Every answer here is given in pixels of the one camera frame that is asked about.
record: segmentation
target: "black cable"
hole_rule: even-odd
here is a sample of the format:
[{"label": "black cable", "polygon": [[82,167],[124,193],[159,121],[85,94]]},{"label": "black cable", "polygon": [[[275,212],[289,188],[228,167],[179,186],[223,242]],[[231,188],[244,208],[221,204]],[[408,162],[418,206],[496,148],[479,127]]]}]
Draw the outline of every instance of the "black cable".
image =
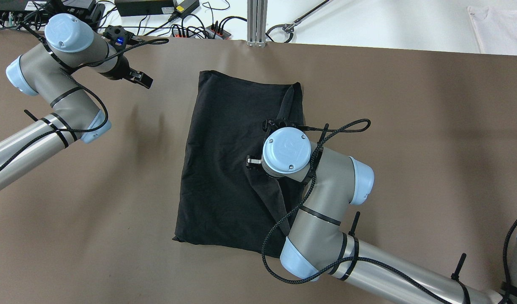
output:
[{"label": "black cable", "polygon": [[144,21],[146,18],[148,18],[149,15],[144,16],[142,20],[138,23],[138,30],[136,31],[136,35],[140,35],[140,27],[142,26],[142,21]]},{"label": "black cable", "polygon": [[239,20],[242,20],[242,21],[245,21],[247,22],[247,19],[243,18],[243,17],[239,17],[239,16],[228,16],[228,17],[225,17],[221,20],[221,22],[219,23],[219,27],[222,29],[224,29],[224,26],[225,24],[227,23],[227,21],[229,20],[232,20],[232,19],[239,19]]},{"label": "black cable", "polygon": [[[41,22],[42,11],[46,11],[47,13],[50,13],[50,12],[48,10],[46,10],[46,8],[45,8],[46,4],[42,5],[42,4],[39,4],[37,2],[33,2],[33,4],[35,5],[35,7],[37,9],[34,10],[34,11],[31,11],[27,15],[25,15],[23,20],[22,20],[22,23],[26,24],[26,23],[28,23],[30,21],[31,18],[34,17],[35,18],[34,21],[33,22],[29,22],[27,24],[27,26],[29,26],[29,27],[33,27],[34,26],[35,30],[39,30],[41,27],[44,27],[44,25],[46,25],[45,22]],[[14,29],[14,30],[20,31],[21,27],[22,27],[22,25],[19,23],[19,24],[17,24],[14,27],[9,27],[9,29]]]},{"label": "black cable", "polygon": [[[160,29],[160,30],[168,30],[170,29],[172,25],[170,25],[169,27],[141,27],[141,29]],[[100,30],[100,29],[107,29],[108,27],[96,27],[96,29]],[[125,26],[126,29],[137,29],[138,26],[136,27],[127,27]]]},{"label": "black cable", "polygon": [[271,42],[275,42],[275,40],[273,40],[273,38],[272,38],[272,37],[270,37],[270,35],[269,35],[268,33],[266,33],[266,37],[267,37],[269,40],[271,40]]},{"label": "black cable", "polygon": [[[348,129],[348,130],[341,130],[339,131],[340,133],[356,133],[356,132],[363,132],[365,130],[367,130],[370,126],[371,126],[371,121],[370,120],[365,120],[365,121],[362,121],[362,122],[366,122],[367,125],[361,129]],[[305,126],[302,126],[302,127],[299,127],[299,129],[301,129],[302,131],[324,131],[324,128],[314,128],[314,127],[307,127],[306,125]],[[334,132],[336,131],[337,129],[326,129],[325,131],[326,132]]]},{"label": "black cable", "polygon": [[158,31],[159,29],[162,29],[165,25],[167,25],[170,22],[174,21],[177,17],[178,17],[178,14],[176,12],[172,13],[172,15],[170,15],[170,17],[168,18],[168,21],[166,21],[165,23],[162,23],[162,25],[160,25],[159,27],[155,27],[151,31],[145,33],[144,36],[148,36],[151,33],[155,32],[155,31]]},{"label": "black cable", "polygon": [[48,13],[49,16],[53,16],[53,15],[56,15],[57,13],[55,11],[49,11],[46,9],[46,7],[48,6],[48,4],[50,3],[50,1],[46,2],[46,4],[40,4],[40,3],[37,3],[35,1],[32,1],[33,5],[35,5],[36,8],[42,8],[45,12]]},{"label": "black cable", "polygon": [[187,27],[187,29],[190,29],[191,32],[193,33],[192,35],[190,35],[189,37],[187,38],[191,38],[193,36],[198,36],[202,39],[208,39],[209,38],[209,35],[210,33],[208,33],[208,31],[206,31],[206,29],[204,28],[201,28],[201,27],[193,27],[192,25],[190,27]]},{"label": "black cable", "polygon": [[183,17],[183,18],[181,19],[181,27],[185,28],[185,27],[183,26],[183,21],[185,21],[185,18],[187,18],[187,17],[189,17],[189,16],[193,16],[193,17],[195,17],[196,19],[198,19],[198,21],[200,22],[200,25],[202,25],[202,28],[206,29],[206,27],[204,26],[204,22],[202,22],[202,20],[200,20],[200,18],[199,18],[197,15],[195,15],[195,14],[189,14],[189,15],[187,15],[187,16],[185,16],[185,17]]},{"label": "black cable", "polygon": [[132,49],[135,49],[135,48],[138,48],[139,46],[145,46],[146,44],[152,44],[154,46],[158,46],[160,44],[165,44],[165,43],[168,43],[169,40],[168,38],[156,38],[156,39],[152,39],[152,40],[148,40],[148,41],[143,41],[143,42],[139,42],[137,44],[135,44],[134,46],[130,46],[129,48],[126,48],[124,50],[121,50],[111,56],[108,56],[106,58],[104,58],[103,60],[99,60],[99,61],[94,61],[94,62],[89,62],[89,63],[83,63],[79,66],[76,67],[76,71],[81,69],[81,68],[84,68],[84,67],[98,67],[99,65],[103,64],[104,62],[108,61],[108,60],[111,60],[112,58],[116,58],[118,57],[119,55],[125,53],[125,52],[128,52]]},{"label": "black cable", "polygon": [[205,8],[208,8],[211,10],[211,25],[214,25],[215,21],[214,21],[214,10],[216,11],[225,11],[227,9],[230,8],[230,2],[228,2],[228,0],[224,0],[224,2],[226,2],[226,4],[228,4],[228,6],[226,8],[213,8],[211,7],[211,4],[210,2],[204,2],[202,3],[202,6],[204,6]]},{"label": "black cable", "polygon": [[509,274],[509,267],[508,267],[508,246],[509,246],[509,240],[511,239],[513,231],[516,229],[516,227],[517,227],[517,219],[515,220],[515,222],[513,222],[513,225],[510,227],[508,233],[506,234],[506,239],[504,240],[504,247],[503,247],[503,251],[502,251],[502,262],[504,265],[504,275],[506,277],[506,288],[504,290],[505,294],[503,296],[503,299],[499,302],[499,304],[507,303],[509,300],[509,295],[510,295],[509,287],[512,284],[512,279]]},{"label": "black cable", "polygon": [[113,12],[113,11],[116,11],[117,9],[118,8],[116,8],[114,6],[109,11],[107,11],[106,14],[104,14],[103,17],[100,17],[97,21],[93,21],[93,22],[88,23],[88,25],[95,25],[96,23],[99,23],[102,19],[104,19],[103,23],[100,26],[92,27],[92,29],[95,29],[95,30],[98,30],[98,29],[102,28],[102,26],[106,23],[106,20],[107,20],[108,16],[110,15],[110,13]]},{"label": "black cable", "polygon": [[166,35],[166,34],[169,34],[169,37],[174,37],[174,29],[179,29],[179,24],[173,24],[173,25],[170,25],[169,27],[162,27],[162,29],[167,29],[167,30],[170,30],[170,31],[165,32],[165,33],[160,33],[160,34],[157,35],[157,37],[163,36],[163,35]]}]

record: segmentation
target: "folded black shirt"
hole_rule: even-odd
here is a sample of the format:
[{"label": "folded black shirt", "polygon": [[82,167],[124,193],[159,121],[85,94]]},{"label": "folded black shirt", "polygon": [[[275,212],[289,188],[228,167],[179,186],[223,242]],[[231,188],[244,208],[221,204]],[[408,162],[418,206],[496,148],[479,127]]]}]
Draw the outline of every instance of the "folded black shirt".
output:
[{"label": "folded black shirt", "polygon": [[[303,125],[299,83],[261,84],[202,71],[193,112],[174,240],[260,252],[264,237],[301,199],[303,185],[272,179],[245,167],[260,157],[267,119]],[[278,258],[288,235],[285,221],[266,254]]]}]

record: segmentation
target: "metal pole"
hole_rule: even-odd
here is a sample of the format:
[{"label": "metal pole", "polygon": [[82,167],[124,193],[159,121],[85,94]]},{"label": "metal pole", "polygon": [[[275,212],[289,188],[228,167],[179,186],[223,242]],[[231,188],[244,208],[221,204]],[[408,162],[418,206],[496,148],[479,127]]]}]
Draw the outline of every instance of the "metal pole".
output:
[{"label": "metal pole", "polygon": [[266,46],[268,0],[247,0],[247,45]]}]

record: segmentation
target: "white cloth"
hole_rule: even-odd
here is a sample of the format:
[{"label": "white cloth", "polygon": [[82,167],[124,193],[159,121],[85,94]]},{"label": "white cloth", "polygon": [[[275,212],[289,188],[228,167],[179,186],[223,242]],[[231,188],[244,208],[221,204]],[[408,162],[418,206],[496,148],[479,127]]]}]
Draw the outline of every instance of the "white cloth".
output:
[{"label": "white cloth", "polygon": [[517,10],[468,7],[480,52],[517,55]]}]

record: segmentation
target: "white table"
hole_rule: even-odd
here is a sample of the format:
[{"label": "white table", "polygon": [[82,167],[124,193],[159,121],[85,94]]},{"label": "white table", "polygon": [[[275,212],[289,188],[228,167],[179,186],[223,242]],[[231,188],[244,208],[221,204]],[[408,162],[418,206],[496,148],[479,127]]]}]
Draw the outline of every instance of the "white table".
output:
[{"label": "white table", "polygon": [[[229,10],[214,11],[216,21],[226,16],[247,17],[246,1],[229,1]],[[270,0],[268,27],[291,23],[318,3],[318,0]],[[211,0],[210,4],[214,8],[227,6],[222,0]],[[479,53],[466,10],[469,5],[516,10],[517,0],[334,0],[298,25],[292,42]],[[210,25],[210,10],[201,6],[194,13],[206,26]],[[143,16],[122,18],[114,12],[108,18],[107,24],[136,26],[142,18]],[[151,16],[147,25],[156,27],[167,18],[166,15]],[[184,25],[200,24],[189,16]],[[233,34],[232,39],[247,38],[243,21],[231,20],[225,29]],[[280,35],[273,35],[272,38],[282,40]]]}]

